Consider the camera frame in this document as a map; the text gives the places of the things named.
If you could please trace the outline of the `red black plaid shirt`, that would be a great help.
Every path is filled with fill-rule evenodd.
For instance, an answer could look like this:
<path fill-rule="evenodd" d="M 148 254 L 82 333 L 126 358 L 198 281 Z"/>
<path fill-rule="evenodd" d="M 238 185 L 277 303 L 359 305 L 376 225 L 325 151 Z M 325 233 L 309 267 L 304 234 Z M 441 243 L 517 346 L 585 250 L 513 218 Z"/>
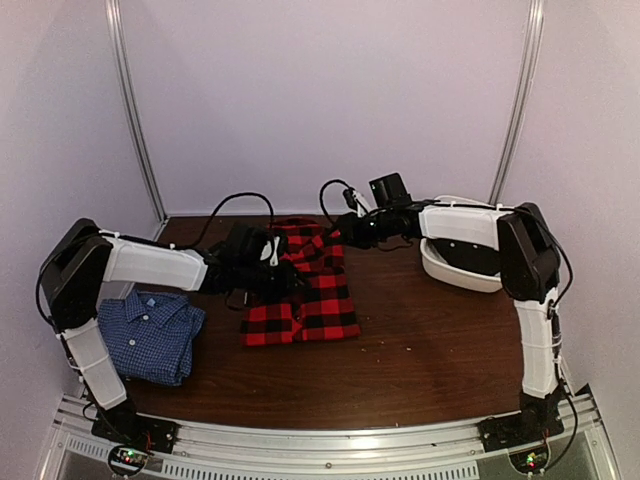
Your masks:
<path fill-rule="evenodd" d="M 361 328 L 348 287 L 340 233 L 306 218 L 273 224 L 288 246 L 280 260 L 290 262 L 307 285 L 272 303 L 257 303 L 241 323 L 246 347 L 357 338 Z"/>

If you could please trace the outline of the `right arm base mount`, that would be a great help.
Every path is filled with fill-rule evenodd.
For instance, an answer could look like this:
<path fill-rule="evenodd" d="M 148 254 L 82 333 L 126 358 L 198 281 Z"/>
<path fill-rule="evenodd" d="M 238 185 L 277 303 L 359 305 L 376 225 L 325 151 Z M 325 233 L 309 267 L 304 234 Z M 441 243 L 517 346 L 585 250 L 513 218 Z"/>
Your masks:
<path fill-rule="evenodd" d="M 523 395 L 519 412 L 480 421 L 477 428 L 484 451 L 511 449 L 563 433 L 558 404 L 551 396 L 541 399 Z"/>

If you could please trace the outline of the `blue checked shirt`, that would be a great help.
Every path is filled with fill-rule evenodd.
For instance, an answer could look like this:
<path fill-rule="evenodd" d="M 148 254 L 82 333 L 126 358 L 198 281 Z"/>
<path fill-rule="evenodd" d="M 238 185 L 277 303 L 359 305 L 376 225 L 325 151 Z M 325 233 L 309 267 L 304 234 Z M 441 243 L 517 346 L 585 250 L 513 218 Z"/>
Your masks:
<path fill-rule="evenodd" d="M 117 373 L 169 387 L 191 375 L 193 343 L 205 312 L 184 294 L 132 290 L 105 299 L 98 326 Z"/>

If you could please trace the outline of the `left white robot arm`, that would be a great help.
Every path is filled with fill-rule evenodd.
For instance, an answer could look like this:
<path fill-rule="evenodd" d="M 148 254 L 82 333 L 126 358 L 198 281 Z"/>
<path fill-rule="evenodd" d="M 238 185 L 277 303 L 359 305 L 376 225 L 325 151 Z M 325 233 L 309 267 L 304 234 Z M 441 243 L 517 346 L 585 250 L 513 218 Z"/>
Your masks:
<path fill-rule="evenodd" d="M 125 282 L 229 295 L 244 290 L 267 302 L 307 287 L 304 275 L 284 259 L 286 239 L 272 231 L 234 224 L 209 248 L 160 244 L 76 221 L 41 265 L 35 302 L 60 337 L 98 407 L 107 411 L 106 429 L 123 444 L 144 433 L 127 408 L 129 395 L 113 364 L 97 322 L 104 284 Z"/>

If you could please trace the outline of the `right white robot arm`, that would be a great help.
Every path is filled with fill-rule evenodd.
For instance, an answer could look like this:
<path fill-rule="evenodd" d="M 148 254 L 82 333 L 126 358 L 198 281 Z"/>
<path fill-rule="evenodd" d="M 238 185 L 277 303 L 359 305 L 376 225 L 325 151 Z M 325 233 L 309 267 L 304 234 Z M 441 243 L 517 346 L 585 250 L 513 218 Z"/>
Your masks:
<path fill-rule="evenodd" d="M 504 207 L 446 195 L 415 200 L 398 173 L 369 186 L 373 205 L 344 187 L 349 211 L 331 225 L 345 244 L 369 249 L 395 236 L 417 240 L 430 277 L 478 292 L 502 290 L 513 300 L 524 372 L 512 430 L 519 440 L 535 440 L 550 426 L 561 398 L 563 254 L 540 209 L 531 202 Z"/>

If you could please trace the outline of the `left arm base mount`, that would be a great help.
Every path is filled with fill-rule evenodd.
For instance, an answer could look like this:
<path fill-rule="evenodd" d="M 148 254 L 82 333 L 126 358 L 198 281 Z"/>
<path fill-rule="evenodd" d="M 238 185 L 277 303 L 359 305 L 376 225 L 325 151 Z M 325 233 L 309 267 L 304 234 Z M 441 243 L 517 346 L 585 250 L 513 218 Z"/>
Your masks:
<path fill-rule="evenodd" d="M 91 433 L 111 442 L 146 452 L 170 454 L 177 438 L 178 424 L 140 415 L 132 410 L 98 408 Z"/>

